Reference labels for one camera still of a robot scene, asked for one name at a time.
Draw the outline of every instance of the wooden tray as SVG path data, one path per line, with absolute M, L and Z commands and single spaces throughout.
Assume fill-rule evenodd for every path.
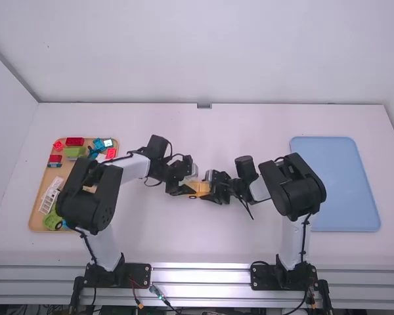
M 86 147 L 86 154 L 88 154 L 89 151 L 87 149 L 87 146 L 91 146 L 92 148 L 94 148 L 95 146 L 93 145 L 93 141 L 96 138 L 84 138 L 84 139 L 85 139 L 85 143 L 83 143 L 83 146 Z M 61 141 L 63 144 L 66 143 L 66 138 L 60 138 L 57 140 Z M 117 154 L 118 154 L 118 141 L 115 139 L 112 139 L 112 142 L 114 144 L 114 147 L 117 149 Z M 34 232 L 63 233 L 63 232 L 67 232 L 67 231 L 64 229 L 58 230 L 58 231 L 50 231 L 48 228 L 46 228 L 43 225 L 42 221 L 43 221 L 45 215 L 43 213 L 39 212 L 39 206 L 41 205 L 41 202 L 42 202 L 41 197 L 47 191 L 48 187 L 51 185 L 54 178 L 56 176 L 59 176 L 59 177 L 63 178 L 64 180 L 66 180 L 68 175 L 70 174 L 70 171 L 73 168 L 75 161 L 69 161 L 68 159 L 66 159 L 66 156 L 64 155 L 63 151 L 58 152 L 54 148 L 51 150 L 50 154 L 63 155 L 62 165 L 61 165 L 61 167 L 56 167 L 56 168 L 47 167 L 48 159 L 44 163 L 45 164 L 44 175 L 42 177 L 41 185 L 39 186 L 38 195 L 35 199 L 35 203 L 33 204 L 33 208 L 32 208 L 32 212 L 31 212 L 28 226 L 29 226 L 29 229 Z

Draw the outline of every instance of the green toy block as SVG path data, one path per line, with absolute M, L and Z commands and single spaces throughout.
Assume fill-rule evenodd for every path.
M 70 146 L 65 147 L 63 150 L 67 158 L 80 158 L 86 155 L 86 147 L 84 146 Z

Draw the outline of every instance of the table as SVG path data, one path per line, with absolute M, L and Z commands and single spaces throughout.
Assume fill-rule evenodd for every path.
M 382 220 L 377 233 L 317 232 L 311 262 L 330 283 L 333 305 L 394 309 L 394 131 L 379 105 L 42 104 L 32 121 L 0 206 L 0 303 L 68 304 L 74 276 L 89 256 L 75 234 L 35 233 L 28 218 L 44 161 L 55 139 L 114 137 L 120 153 L 139 148 L 151 134 L 191 154 L 207 169 L 236 174 L 234 158 L 256 164 L 290 153 L 294 136 L 351 137 L 358 146 Z M 293 307 L 302 292 L 253 292 L 247 267 L 274 262 L 281 216 L 270 201 L 252 207 L 219 206 L 171 197 L 163 186 L 140 180 L 120 189 L 113 229 L 127 261 L 149 262 L 152 281 L 177 306 Z M 91 302 L 93 292 L 83 292 Z M 149 293 L 146 305 L 159 305 Z M 131 290 L 98 290 L 97 304 L 133 305 Z

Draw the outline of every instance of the aluminum rail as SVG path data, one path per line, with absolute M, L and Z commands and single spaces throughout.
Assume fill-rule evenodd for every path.
M 173 306 L 262 307 L 297 306 L 303 292 L 252 291 L 248 264 L 153 263 L 151 281 Z M 73 280 L 84 266 L 0 266 L 0 304 L 63 304 L 70 302 Z M 334 308 L 394 310 L 394 269 L 321 269 L 328 280 Z M 148 290 L 137 289 L 145 306 L 164 306 Z M 81 304 L 92 302 L 84 289 Z M 320 295 L 316 295 L 321 306 Z M 131 289 L 97 289 L 96 305 L 135 305 Z

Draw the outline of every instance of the light blue mat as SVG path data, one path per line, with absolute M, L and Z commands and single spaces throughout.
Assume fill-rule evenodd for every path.
M 376 232 L 381 220 L 355 141 L 339 136 L 297 136 L 290 142 L 323 181 L 327 200 L 312 231 Z

